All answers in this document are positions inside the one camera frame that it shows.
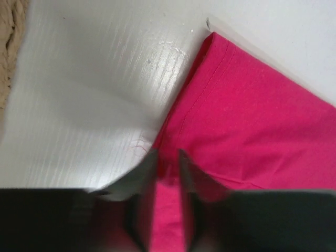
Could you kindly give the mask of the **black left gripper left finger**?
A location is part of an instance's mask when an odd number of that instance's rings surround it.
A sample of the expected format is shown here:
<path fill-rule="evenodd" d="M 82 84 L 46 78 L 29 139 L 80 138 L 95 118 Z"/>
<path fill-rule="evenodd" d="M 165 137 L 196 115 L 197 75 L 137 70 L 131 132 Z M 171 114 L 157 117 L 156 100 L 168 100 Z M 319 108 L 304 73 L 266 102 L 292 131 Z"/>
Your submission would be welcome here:
<path fill-rule="evenodd" d="M 1 251 L 149 251 L 157 152 L 92 192 L 1 190 Z"/>

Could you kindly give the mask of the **wicker basket with cloth liner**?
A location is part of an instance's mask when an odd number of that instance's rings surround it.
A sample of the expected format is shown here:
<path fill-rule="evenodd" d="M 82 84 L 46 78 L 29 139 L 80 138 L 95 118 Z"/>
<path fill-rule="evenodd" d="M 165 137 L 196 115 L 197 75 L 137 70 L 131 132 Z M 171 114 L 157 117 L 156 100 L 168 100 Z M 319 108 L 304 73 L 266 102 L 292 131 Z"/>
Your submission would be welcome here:
<path fill-rule="evenodd" d="M 1 0 L 1 113 L 4 112 L 22 44 L 29 0 Z"/>

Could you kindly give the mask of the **pink t shirt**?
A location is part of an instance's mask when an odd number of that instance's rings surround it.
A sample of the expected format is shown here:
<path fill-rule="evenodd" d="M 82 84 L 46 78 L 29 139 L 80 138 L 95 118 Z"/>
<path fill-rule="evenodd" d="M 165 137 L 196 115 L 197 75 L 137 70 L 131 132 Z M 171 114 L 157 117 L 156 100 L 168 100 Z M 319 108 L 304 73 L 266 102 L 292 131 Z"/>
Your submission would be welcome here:
<path fill-rule="evenodd" d="M 149 251 L 187 251 L 180 151 L 232 190 L 335 192 L 335 108 L 217 33 L 204 40 L 153 150 Z"/>

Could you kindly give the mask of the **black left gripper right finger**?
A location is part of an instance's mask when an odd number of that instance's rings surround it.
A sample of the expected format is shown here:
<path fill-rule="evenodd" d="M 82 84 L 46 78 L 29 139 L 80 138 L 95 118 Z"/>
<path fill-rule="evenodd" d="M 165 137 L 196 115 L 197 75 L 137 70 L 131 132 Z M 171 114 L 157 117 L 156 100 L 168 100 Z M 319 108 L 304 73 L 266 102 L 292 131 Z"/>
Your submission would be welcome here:
<path fill-rule="evenodd" d="M 335 251 L 335 192 L 232 190 L 179 152 L 187 251 Z"/>

